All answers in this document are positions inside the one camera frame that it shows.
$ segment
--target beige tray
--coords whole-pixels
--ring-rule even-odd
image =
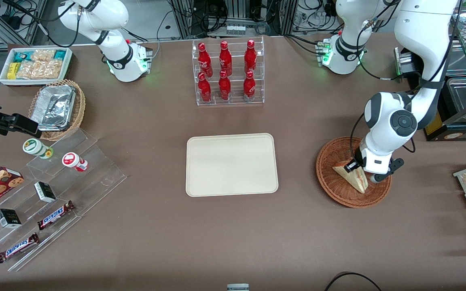
[[[186,144],[191,197],[274,193],[278,189],[270,134],[202,136]]]

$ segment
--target wicker basket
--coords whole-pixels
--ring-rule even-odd
[[[82,123],[82,119],[84,118],[85,97],[84,97],[84,92],[82,92],[79,85],[77,85],[75,82],[70,81],[70,80],[62,80],[59,82],[48,84],[46,86],[60,86],[60,85],[70,85],[76,89],[75,104],[73,107],[73,113],[71,117],[71,125],[66,131],[43,131],[41,135],[41,139],[57,141],[63,136],[74,133],[80,127],[80,124]],[[32,101],[30,110],[28,110],[28,118],[32,117],[32,113],[34,112],[34,108],[35,108],[35,102],[37,102],[37,97],[39,97],[39,92],[35,94],[35,98]]]
[[[353,138],[353,148],[359,146],[361,139]],[[352,208],[374,206],[379,203],[390,191],[392,177],[388,176],[380,183],[370,181],[371,174],[366,173],[368,189],[365,193],[359,193],[332,167],[338,162],[351,160],[350,137],[340,137],[329,141],[320,151],[316,160],[316,174],[321,186],[332,199],[342,205]]]

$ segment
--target yogurt bottle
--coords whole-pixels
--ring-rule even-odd
[[[53,155],[53,149],[44,145],[37,138],[31,138],[24,142],[23,151],[40,158],[50,158]]]

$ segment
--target clear acrylic bottle rack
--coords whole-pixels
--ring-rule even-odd
[[[254,71],[253,78],[256,82],[255,86],[255,99],[252,102],[246,102],[244,100],[244,80],[246,79],[246,72],[244,71],[244,54],[248,47],[248,40],[253,39],[255,41],[256,50],[256,70]],[[233,74],[229,76],[231,81],[231,98],[229,101],[224,101],[220,97],[220,91],[218,88],[218,81],[220,79],[220,63],[218,56],[220,55],[220,41],[226,40],[228,42],[228,48],[231,52],[231,59],[233,61]],[[199,50],[197,45],[203,42],[206,45],[206,50],[211,57],[211,67],[213,69],[213,76],[208,78],[211,86],[211,102],[204,103],[199,94],[199,88],[197,86],[199,79],[197,74],[200,72],[199,67]],[[251,37],[251,38],[224,38],[224,39],[200,39],[192,42],[192,64],[194,70],[194,83],[195,83],[195,96],[197,105],[250,105],[250,104],[261,104],[265,101],[265,66],[264,66],[264,38],[263,37]]]
[[[79,129],[75,133],[54,143],[53,156],[47,160],[35,157],[26,167],[19,170],[25,181],[16,189],[0,199],[0,208],[13,209],[17,212],[22,225],[16,229],[3,228],[0,225],[0,252],[30,237],[34,232],[40,243],[17,253],[0,264],[8,271],[18,271],[77,221],[82,219],[93,206],[118,186],[126,176],[109,160],[96,145],[96,139]],[[67,152],[75,152],[89,167],[84,172],[67,168],[61,159]],[[49,184],[57,199],[53,203],[41,201],[35,192],[37,181]],[[52,225],[39,231],[37,225],[67,201],[76,207]]]

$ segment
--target red bottle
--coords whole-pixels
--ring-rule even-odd
[[[228,42],[221,41],[220,42],[220,56],[218,57],[220,60],[220,69],[225,70],[228,76],[233,74],[233,62],[231,61],[231,52],[228,49]]]
[[[202,102],[210,103],[211,102],[211,87],[210,83],[206,80],[206,75],[204,72],[199,72],[199,83],[197,83],[197,87],[199,87],[199,94],[201,95]]]
[[[199,48],[199,67],[201,71],[206,74],[207,78],[213,76],[213,69],[211,68],[211,57],[210,54],[206,51],[206,46],[204,43],[198,45]]]
[[[250,70],[246,73],[246,79],[244,80],[244,100],[246,102],[251,102],[255,99],[255,86],[253,71]]]
[[[255,51],[255,41],[250,39],[248,40],[248,49],[244,55],[244,70],[247,73],[248,71],[254,71],[256,69],[256,51]]]
[[[231,82],[229,81],[228,74],[225,70],[220,72],[218,87],[220,88],[220,97],[222,100],[229,101],[229,98],[231,97]]]

